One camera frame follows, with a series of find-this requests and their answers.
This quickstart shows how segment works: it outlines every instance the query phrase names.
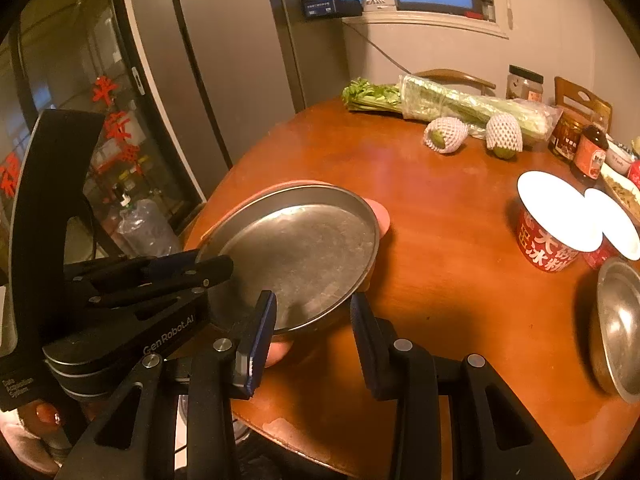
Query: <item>green fruit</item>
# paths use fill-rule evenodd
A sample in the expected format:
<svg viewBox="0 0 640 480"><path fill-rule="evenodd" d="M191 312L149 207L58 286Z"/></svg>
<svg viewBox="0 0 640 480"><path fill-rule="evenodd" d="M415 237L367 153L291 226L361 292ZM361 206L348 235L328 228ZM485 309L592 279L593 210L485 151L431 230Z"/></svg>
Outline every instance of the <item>green fruit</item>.
<svg viewBox="0 0 640 480"><path fill-rule="evenodd" d="M501 158L502 160L509 160L513 155L516 154L515 150L510 150L509 148L501 148L500 146L494 147L495 156Z"/></svg>
<svg viewBox="0 0 640 480"><path fill-rule="evenodd" d="M440 148L441 150L447 149L447 143L444 141L444 134L440 130L433 130L432 132L429 132L429 138L436 148Z"/></svg>

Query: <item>plate of food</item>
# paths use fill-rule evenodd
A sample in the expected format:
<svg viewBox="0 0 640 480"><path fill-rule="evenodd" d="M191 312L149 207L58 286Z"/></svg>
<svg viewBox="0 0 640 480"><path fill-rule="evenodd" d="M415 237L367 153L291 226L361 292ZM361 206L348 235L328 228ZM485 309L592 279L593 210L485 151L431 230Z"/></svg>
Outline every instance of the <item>plate of food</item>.
<svg viewBox="0 0 640 480"><path fill-rule="evenodd" d="M636 227L640 227L640 189L628 178L602 165L602 179L607 194L618 202Z"/></svg>

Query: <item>wooden chair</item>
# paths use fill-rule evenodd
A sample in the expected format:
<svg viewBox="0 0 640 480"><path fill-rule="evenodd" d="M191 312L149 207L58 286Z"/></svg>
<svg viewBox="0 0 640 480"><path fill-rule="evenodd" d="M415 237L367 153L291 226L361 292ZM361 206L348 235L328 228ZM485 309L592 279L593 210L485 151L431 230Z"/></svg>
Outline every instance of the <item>wooden chair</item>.
<svg viewBox="0 0 640 480"><path fill-rule="evenodd" d="M480 79L479 77L472 76L459 70L451 70L449 68L435 68L433 70L426 70L424 72L417 72L414 74L418 77L425 77L435 82L441 83L454 83L469 85L473 88L478 88L481 95L486 95L486 91L495 90L495 84Z"/></svg>
<svg viewBox="0 0 640 480"><path fill-rule="evenodd" d="M583 108L578 108L567 102L567 98L591 110L591 114ZM570 108L590 121L597 121L602 117L603 126L606 127L607 133L611 130L611 118L613 115L611 105L590 90L558 76L556 76L556 105Z"/></svg>

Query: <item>red object on window sill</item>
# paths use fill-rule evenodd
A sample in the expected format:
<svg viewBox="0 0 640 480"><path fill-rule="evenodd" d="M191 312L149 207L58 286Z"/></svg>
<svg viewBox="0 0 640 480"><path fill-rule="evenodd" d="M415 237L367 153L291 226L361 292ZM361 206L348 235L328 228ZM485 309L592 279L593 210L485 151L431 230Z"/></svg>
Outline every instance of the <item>red object on window sill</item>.
<svg viewBox="0 0 640 480"><path fill-rule="evenodd" d="M468 18L473 18L474 20L484 20L484 16L479 12L473 12L472 10L468 10L465 12L465 16Z"/></svg>

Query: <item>plastic bag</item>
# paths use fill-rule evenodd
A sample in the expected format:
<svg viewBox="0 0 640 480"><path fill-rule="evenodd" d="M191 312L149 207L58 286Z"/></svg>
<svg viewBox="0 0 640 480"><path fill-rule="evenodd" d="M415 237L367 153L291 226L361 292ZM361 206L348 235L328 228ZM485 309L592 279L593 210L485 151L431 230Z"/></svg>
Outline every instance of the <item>plastic bag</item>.
<svg viewBox="0 0 640 480"><path fill-rule="evenodd" d="M469 124L473 137L484 138L489 119L508 113L518 121L524 144L548 142L561 115L557 108L542 103L473 96L413 75L402 76L399 86L405 119L431 122L438 117L457 117Z"/></svg>
<svg viewBox="0 0 640 480"><path fill-rule="evenodd" d="M117 231L140 256L167 256L182 250L158 205L148 198L138 200L131 209L120 212Z"/></svg>

